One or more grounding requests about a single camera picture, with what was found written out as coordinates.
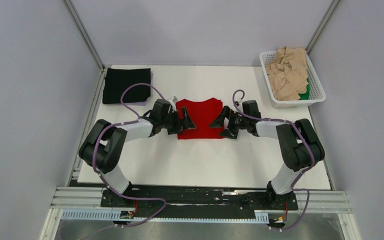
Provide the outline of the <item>red t shirt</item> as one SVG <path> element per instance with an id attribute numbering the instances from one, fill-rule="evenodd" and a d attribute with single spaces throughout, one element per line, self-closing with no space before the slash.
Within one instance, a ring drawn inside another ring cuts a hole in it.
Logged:
<path id="1" fill-rule="evenodd" d="M 222 127 L 210 128 L 210 124 L 219 116 L 223 109 L 223 102 L 216 98 L 210 98 L 204 101 L 191 101 L 188 99 L 179 100 L 176 104 L 177 110 L 186 108 L 189 117 L 196 125 L 196 129 L 184 130 L 177 134 L 178 140 L 192 139 L 222 139 L 220 133 L 224 130 Z"/>

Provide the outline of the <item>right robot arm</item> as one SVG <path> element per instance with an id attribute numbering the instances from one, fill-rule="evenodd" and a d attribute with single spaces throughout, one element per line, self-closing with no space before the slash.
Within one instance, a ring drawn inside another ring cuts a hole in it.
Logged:
<path id="1" fill-rule="evenodd" d="M 209 124 L 210 128 L 227 126 L 219 134 L 223 138 L 236 139 L 240 130 L 255 137 L 276 139 L 279 143 L 283 165 L 273 180 L 267 184 L 266 204 L 278 209 L 293 193 L 293 186 L 301 176 L 325 159 L 325 150 L 310 121 L 306 118 L 288 120 L 262 118 L 255 100 L 247 100 L 242 109 L 228 106 Z"/>

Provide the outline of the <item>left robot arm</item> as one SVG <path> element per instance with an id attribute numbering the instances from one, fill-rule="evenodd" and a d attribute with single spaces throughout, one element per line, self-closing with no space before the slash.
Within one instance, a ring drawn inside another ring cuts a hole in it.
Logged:
<path id="1" fill-rule="evenodd" d="M 136 120 L 111 123 L 99 119 L 81 144 L 78 156 L 114 193 L 115 202 L 126 207 L 132 203 L 133 193 L 128 189 L 131 182 L 118 165 L 124 144 L 153 137 L 163 129 L 173 135 L 196 127 L 186 107 L 176 110 L 170 101 L 157 99 L 153 108 Z"/>

